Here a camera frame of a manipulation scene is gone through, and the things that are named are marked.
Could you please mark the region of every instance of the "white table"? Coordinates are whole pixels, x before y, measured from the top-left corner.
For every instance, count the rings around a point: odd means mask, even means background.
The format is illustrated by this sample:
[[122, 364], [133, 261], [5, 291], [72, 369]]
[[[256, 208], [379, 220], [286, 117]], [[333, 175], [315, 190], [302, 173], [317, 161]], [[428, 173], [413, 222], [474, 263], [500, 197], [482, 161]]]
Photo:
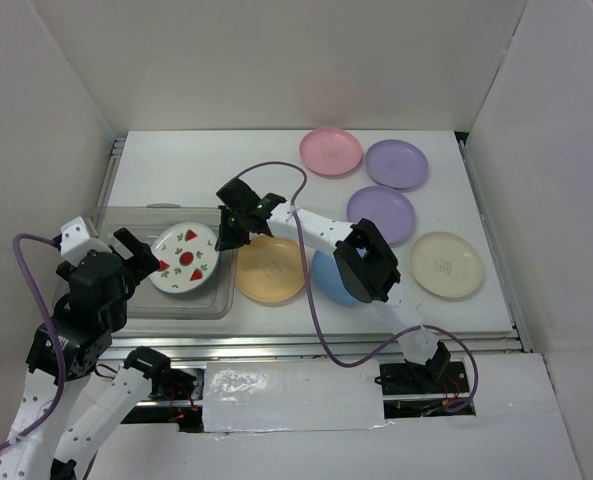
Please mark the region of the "white table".
[[[179, 131], [130, 132], [109, 197], [109, 206], [174, 203], [186, 207], [216, 207], [216, 191], [235, 174], [255, 163], [281, 160], [300, 163], [298, 145], [306, 131]], [[502, 336], [512, 330], [492, 256], [474, 196], [453, 132], [368, 131], [352, 133], [366, 150], [373, 143], [396, 138], [418, 146], [427, 156], [427, 182], [405, 195], [416, 210], [414, 236], [393, 250], [403, 281], [410, 285], [412, 301], [428, 323], [457, 333]], [[299, 205], [345, 220], [345, 205], [358, 189], [373, 185], [363, 165], [341, 179], [310, 174]], [[268, 167], [251, 172], [245, 180], [261, 196], [268, 192], [289, 197], [300, 182], [297, 172]], [[420, 288], [407, 268], [410, 246], [421, 235], [444, 230], [456, 233], [476, 247], [485, 264], [485, 279], [471, 297], [447, 301]], [[315, 291], [325, 332], [330, 334], [389, 333], [370, 321], [370, 307], [346, 308]], [[231, 311], [220, 320], [156, 320], [161, 333], [175, 335], [312, 335], [314, 329], [305, 293], [280, 307], [260, 305], [236, 291]], [[139, 325], [130, 319], [129, 334]]]

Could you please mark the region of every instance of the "cream plate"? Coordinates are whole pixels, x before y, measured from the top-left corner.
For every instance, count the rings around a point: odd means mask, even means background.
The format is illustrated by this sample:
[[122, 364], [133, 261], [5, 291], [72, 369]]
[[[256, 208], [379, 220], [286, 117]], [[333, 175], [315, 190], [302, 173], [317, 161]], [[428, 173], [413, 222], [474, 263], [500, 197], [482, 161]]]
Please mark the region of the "cream plate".
[[166, 293], [185, 293], [204, 284], [218, 265], [216, 234], [197, 222], [179, 223], [165, 230], [152, 245], [160, 268], [149, 279]]
[[447, 298], [462, 298], [480, 286], [485, 266], [476, 249], [449, 232], [432, 232], [412, 246], [412, 275], [426, 290]]
[[252, 239], [238, 251], [236, 286], [263, 303], [283, 302], [305, 285], [298, 244], [287, 238]]

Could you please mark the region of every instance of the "beige plate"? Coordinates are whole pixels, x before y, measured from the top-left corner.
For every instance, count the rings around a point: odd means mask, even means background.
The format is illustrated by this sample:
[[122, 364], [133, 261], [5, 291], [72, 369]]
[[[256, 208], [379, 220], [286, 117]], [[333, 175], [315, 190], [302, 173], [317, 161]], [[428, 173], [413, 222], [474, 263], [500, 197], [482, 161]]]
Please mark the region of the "beige plate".
[[238, 251], [236, 286], [248, 297], [263, 303], [282, 302], [304, 285], [300, 252], [293, 240], [261, 236]]
[[476, 249], [449, 232], [432, 232], [416, 240], [409, 264], [412, 275], [423, 288], [447, 298], [470, 295], [485, 275], [485, 266]]

